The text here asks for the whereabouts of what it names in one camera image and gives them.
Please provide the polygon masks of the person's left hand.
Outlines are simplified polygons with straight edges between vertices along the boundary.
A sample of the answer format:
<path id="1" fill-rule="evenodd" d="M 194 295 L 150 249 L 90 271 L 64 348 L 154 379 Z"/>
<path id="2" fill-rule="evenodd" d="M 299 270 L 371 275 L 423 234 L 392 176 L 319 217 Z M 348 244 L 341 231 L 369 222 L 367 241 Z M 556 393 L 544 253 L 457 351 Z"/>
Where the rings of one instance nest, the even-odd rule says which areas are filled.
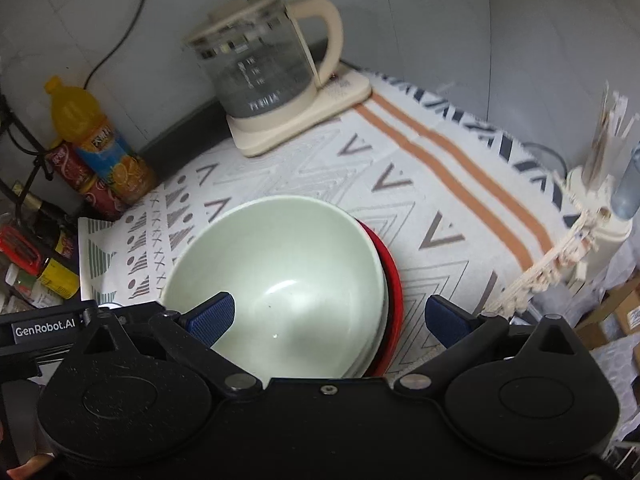
<path id="1" fill-rule="evenodd" d="M 9 479 L 31 479 L 53 460 L 53 453 L 35 422 L 12 430 L 1 424 L 1 468 Z"/>

